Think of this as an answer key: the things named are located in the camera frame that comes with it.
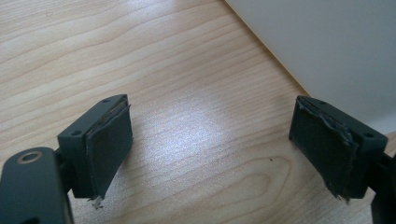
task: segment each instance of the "wood grain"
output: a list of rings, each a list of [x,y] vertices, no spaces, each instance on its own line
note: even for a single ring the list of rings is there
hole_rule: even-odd
[[[129,95],[131,154],[76,223],[371,223],[288,140],[306,94],[216,0],[1,1],[0,165]],[[388,153],[396,150],[389,134]]]

